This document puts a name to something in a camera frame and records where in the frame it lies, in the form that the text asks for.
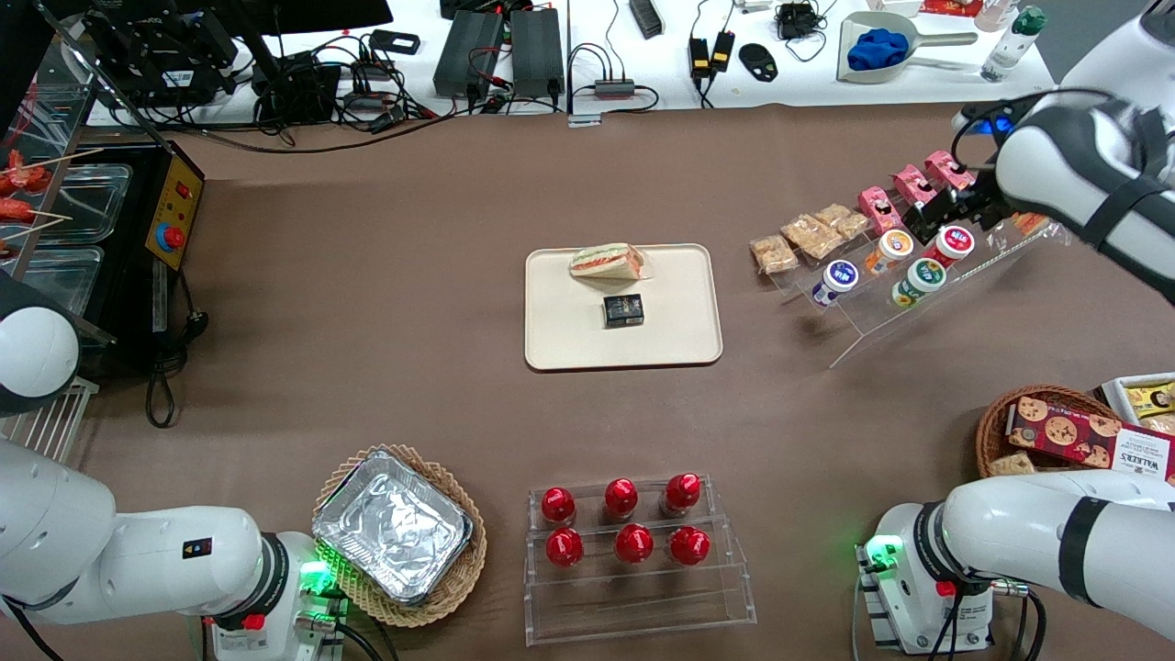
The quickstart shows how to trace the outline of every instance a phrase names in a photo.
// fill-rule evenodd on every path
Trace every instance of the red bottle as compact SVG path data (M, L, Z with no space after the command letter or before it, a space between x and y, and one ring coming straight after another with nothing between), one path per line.
M616 535L616 557L624 562L637 565L653 553L653 537L649 528L629 524Z
M662 512L665 517L685 517L700 499L701 478L693 473L674 475L662 492Z
M637 486L627 478L612 480L604 490L604 514L612 521L627 521L637 508Z
M669 537L669 554L677 562L692 567L710 554L710 535L693 526L683 526Z
M556 567L571 567L584 557L584 541L571 528L559 528L546 538L546 559Z
M543 494L543 519L558 526L570 526L576 521L576 499L563 487L552 487Z

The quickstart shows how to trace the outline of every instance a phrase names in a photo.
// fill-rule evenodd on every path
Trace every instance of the emergency stop button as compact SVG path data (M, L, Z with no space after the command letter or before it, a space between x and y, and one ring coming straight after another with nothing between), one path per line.
M174 252L176 248L183 247L188 237L183 235L183 230L179 227L173 227L166 222L161 222L159 228L155 230L155 242L164 252Z

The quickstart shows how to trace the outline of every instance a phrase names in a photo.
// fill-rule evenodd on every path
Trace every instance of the woven tray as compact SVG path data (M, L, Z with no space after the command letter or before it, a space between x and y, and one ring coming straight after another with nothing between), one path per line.
M1003 433L1008 425L1008 407L1012 403L1025 396L1073 411L1096 413L1110 420L1120 420L1117 414L1110 411L1108 406L1085 393L1066 389L1065 386L1034 384L1003 393L998 400L992 403L992 406L987 407L987 411L983 412L983 418L979 421L979 429L975 431L975 461L979 464L979 474L983 478L992 477L991 461L1023 450L1008 444ZM1028 457L1032 459L1033 466L1038 468L1085 468L1085 466L1070 464L1059 457L1049 457L1039 452L1029 452Z
M477 506L474 505L465 490L461 488L452 473L445 471L439 464L425 463L415 448L384 445L371 446L343 463L322 487L322 493L314 506L315 514L318 513L340 483L350 474L351 470L377 450L385 451L407 464L469 514L470 519L474 520L474 535L470 538L469 545L445 572L444 578L429 595L428 601L417 608L409 608L388 599L378 584L321 541L318 542L318 555L330 566L331 573L338 581L338 587L368 615L395 627L422 627L456 611L461 602L469 596L469 593L474 592L474 585L482 575L482 568L485 567L485 522L482 520Z

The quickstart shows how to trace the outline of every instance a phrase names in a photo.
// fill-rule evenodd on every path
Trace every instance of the white scoop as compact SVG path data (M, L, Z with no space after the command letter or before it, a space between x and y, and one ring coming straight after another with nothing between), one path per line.
M857 40L871 29L885 28L901 34L909 41L906 59L893 65L872 70L853 70L848 68L848 50L857 46ZM906 68L914 50L919 46L967 46L979 40L974 32L948 32L945 34L922 34L918 32L914 21L892 12L854 12L840 23L840 59L837 61L837 80L845 82L885 82L893 80Z

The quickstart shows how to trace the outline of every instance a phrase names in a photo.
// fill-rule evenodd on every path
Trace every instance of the brown table surface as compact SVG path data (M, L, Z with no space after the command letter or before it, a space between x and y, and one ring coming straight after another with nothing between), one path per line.
M665 112L575 130L562 115L475 117L313 156L186 137L209 177L187 270L212 324L175 380L182 420L156 431L142 384L107 386L82 470L123 512L224 505L268 531L308 532L341 461L371 444L416 446L477 503L489 557L456 614L396 635L404 661L848 659L852 545L891 506L976 477L973 430L994 398L1171 369L1171 306L1086 248L1049 244L827 370L851 332L813 323L804 301L783 304L746 243L948 146L955 109ZM356 135L300 130L298 146ZM710 249L717 364L528 369L525 256L617 240ZM684 470L723 494L759 623L526 649L528 490ZM1045 600L1042 659L1175 652L1116 614ZM998 646L968 657L1006 659L1018 611L1001 603ZM897 657L867 627L862 656ZM42 633L69 661L193 654L174 614ZM0 656L36 657L12 622L0 638Z

